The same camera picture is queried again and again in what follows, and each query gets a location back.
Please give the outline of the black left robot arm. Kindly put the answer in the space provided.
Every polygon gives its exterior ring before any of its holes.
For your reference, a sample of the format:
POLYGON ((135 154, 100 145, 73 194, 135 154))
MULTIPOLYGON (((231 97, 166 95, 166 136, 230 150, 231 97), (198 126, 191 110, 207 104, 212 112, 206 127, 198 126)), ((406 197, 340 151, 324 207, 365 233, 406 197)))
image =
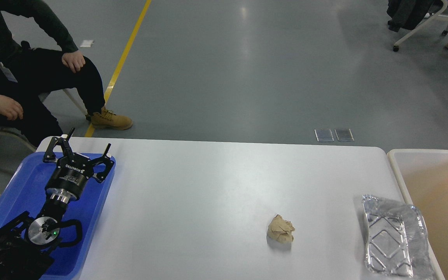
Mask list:
POLYGON ((115 159, 80 154, 73 131, 27 156, 0 197, 0 280, 77 277, 114 177, 115 159))

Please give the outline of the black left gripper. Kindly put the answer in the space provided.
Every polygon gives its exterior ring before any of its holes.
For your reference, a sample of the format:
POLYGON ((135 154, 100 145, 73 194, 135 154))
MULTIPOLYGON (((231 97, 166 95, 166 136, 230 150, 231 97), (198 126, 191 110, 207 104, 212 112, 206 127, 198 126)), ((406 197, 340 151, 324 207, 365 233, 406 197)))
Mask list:
POLYGON ((102 183, 114 167, 114 161, 109 154, 111 143, 108 143, 104 153, 98 158, 77 157, 73 159, 73 151, 69 140, 76 128, 72 127, 68 134, 60 137, 53 136, 43 156, 44 163, 57 162, 56 169, 45 186, 47 197, 52 195, 66 195, 71 201, 80 199, 87 181, 93 178, 96 182, 102 183), (61 147, 64 157, 57 159, 54 148, 61 147), (104 166, 104 170, 96 172, 96 166, 104 166))

